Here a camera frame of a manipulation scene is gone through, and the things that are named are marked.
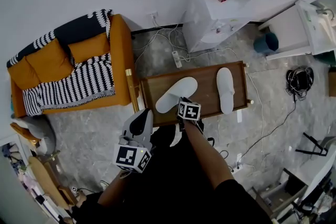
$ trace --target extension cord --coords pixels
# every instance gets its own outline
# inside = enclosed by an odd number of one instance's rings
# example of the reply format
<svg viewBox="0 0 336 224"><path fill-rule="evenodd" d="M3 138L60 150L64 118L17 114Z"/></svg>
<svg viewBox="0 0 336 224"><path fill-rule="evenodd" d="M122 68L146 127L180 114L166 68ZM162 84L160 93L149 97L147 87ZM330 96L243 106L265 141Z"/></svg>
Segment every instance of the extension cord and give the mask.
<svg viewBox="0 0 336 224"><path fill-rule="evenodd" d="M179 53L175 50L172 52L175 64L177 68L181 68L182 67L182 63L181 63L181 59L179 57Z"/></svg>

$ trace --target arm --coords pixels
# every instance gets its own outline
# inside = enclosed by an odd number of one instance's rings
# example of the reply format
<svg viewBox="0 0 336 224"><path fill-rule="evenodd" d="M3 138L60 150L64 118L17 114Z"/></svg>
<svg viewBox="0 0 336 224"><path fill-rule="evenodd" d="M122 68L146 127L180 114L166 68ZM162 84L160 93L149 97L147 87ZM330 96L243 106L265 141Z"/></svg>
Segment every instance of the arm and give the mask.
<svg viewBox="0 0 336 224"><path fill-rule="evenodd" d="M133 175L129 175L120 179L120 175L124 171L120 171L106 190L100 195L98 203L104 207L116 206L123 200L123 194L129 182L132 180Z"/></svg>
<svg viewBox="0 0 336 224"><path fill-rule="evenodd" d="M223 157L209 144L199 129L189 121L184 121L184 128L198 161L213 188L215 189L225 180L234 179Z"/></svg>

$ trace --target floor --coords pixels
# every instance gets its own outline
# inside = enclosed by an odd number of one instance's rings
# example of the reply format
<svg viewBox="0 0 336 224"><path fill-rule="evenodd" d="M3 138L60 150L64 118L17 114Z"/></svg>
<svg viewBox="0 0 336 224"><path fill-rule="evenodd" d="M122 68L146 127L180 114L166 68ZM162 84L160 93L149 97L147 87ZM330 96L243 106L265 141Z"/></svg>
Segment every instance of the floor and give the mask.
<svg viewBox="0 0 336 224"><path fill-rule="evenodd" d="M168 36L170 30L160 34ZM142 48L156 32L135 35L133 40L134 58L143 52ZM285 91L285 74L290 68L310 66L314 70L314 84L304 101L298 101L296 110L285 124L274 133L255 145L243 158L247 164L236 179L248 190L266 187L279 178L284 167L296 169L307 159L307 155L295 152L295 148L311 149L312 145L302 138L306 132L317 140L323 139L328 132L336 135L334 114L336 99L328 97L328 66L310 55L266 61L262 54L253 50L253 40L259 35L255 25L247 25L224 41L217 49L233 49L239 60L249 65L247 68L258 92L263 107L264 132L269 134L281 124L286 115L294 109L292 97ZM171 41L185 47L182 34L171 33ZM186 51L176 49L187 57ZM147 46L145 53L137 60L136 72L139 78L178 71L171 56L172 47L167 39L157 35ZM236 61L230 50L183 61L182 69L210 66ZM215 139L218 151L227 150L226 158L230 166L236 165L237 154L247 149L261 137L262 117L260 102L252 82L247 78L249 99L254 104L242 110L243 121L237 123L236 112L219 115L204 120L205 136ZM63 180L70 186L84 187L93 191L100 189L99 181L110 182L118 173L111 163L114 144L121 135L123 122L133 113L132 106L111 106L88 111L58 113L48 116L57 135L57 148L61 150L59 161Z"/></svg>

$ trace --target white slippers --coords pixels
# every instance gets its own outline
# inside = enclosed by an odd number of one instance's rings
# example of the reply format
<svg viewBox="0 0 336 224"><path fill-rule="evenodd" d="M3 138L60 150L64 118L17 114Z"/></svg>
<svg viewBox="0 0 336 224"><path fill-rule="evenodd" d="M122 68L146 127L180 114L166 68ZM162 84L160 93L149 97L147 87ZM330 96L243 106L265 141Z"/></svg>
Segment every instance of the white slippers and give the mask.
<svg viewBox="0 0 336 224"><path fill-rule="evenodd" d="M180 79L172 85L169 90L155 104L155 108L160 113L167 113L179 103L180 97L189 98L197 90L197 81L192 77Z"/></svg>
<svg viewBox="0 0 336 224"><path fill-rule="evenodd" d="M217 88L220 99L221 111L230 114L233 111L233 78L229 69L221 68L217 73ZM167 113L179 103L180 97L189 98L197 90L197 81L192 77L180 79L169 88L155 104L155 108L160 113Z"/></svg>
<svg viewBox="0 0 336 224"><path fill-rule="evenodd" d="M217 88L220 99L221 111L224 114L230 114L233 110L233 78L229 69L221 68L217 73Z"/></svg>

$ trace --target blue bucket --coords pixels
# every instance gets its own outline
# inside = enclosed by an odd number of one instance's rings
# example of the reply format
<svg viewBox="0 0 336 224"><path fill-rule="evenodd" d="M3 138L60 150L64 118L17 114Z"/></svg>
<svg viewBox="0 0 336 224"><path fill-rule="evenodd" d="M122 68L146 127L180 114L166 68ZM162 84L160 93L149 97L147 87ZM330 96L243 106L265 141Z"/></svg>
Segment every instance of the blue bucket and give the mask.
<svg viewBox="0 0 336 224"><path fill-rule="evenodd" d="M275 52L279 48L279 41L274 33L266 33L253 43L256 52Z"/></svg>

